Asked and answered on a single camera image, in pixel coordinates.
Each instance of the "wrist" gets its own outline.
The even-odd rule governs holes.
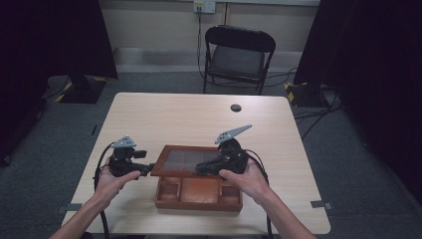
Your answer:
[[[104,200],[98,193],[94,195],[86,202],[93,210],[100,213],[108,208],[110,201]]]
[[[256,194],[254,200],[260,205],[265,205],[269,201],[272,201],[275,196],[277,196],[277,194],[273,191],[273,189],[271,189],[269,186],[265,186],[262,187],[261,190]]]

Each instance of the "table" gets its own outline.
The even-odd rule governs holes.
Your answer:
[[[233,104],[242,110],[232,112]],[[314,233],[330,230],[298,128],[287,99],[261,96],[185,94],[117,94],[75,192],[72,203],[84,203],[94,193],[93,175],[108,144],[124,135],[147,150],[138,163],[156,162],[166,144],[216,146],[221,131],[250,123],[236,139],[263,160],[272,188]],[[265,235],[266,213],[244,195],[241,212],[157,209],[158,177],[142,177],[126,184],[105,211],[110,233],[168,235]],[[64,223],[75,212],[68,212]],[[100,217],[88,231],[103,233]]]

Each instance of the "wall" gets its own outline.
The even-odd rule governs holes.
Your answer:
[[[237,3],[239,1],[217,2],[215,14],[202,14],[202,46],[206,30],[214,25],[226,23],[258,29],[275,38],[275,59],[279,55],[283,55],[283,59],[286,55],[294,56],[288,65],[296,65],[305,47],[318,1],[272,0],[265,1],[267,4]],[[196,54],[199,21],[193,12],[192,1],[107,0],[101,1],[101,5],[114,48]]]

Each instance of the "hand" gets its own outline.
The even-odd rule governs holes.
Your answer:
[[[228,181],[238,185],[242,191],[252,197],[258,204],[261,204],[261,196],[271,190],[257,163],[252,159],[248,159],[248,164],[243,174],[237,174],[226,169],[221,169],[219,173]]]
[[[124,176],[115,177],[111,174],[108,167],[109,158],[105,162],[105,166],[100,173],[99,184],[93,197],[97,197],[104,204],[106,209],[111,201],[118,195],[119,191],[123,189],[124,185],[138,177],[139,171],[132,171]]]

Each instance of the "wooden box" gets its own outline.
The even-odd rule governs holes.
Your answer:
[[[199,176],[193,173],[196,163],[212,159],[213,155],[218,155],[217,148],[166,145],[151,171],[152,176],[160,176],[155,206],[240,211],[243,206],[242,191],[236,185],[218,175]]]

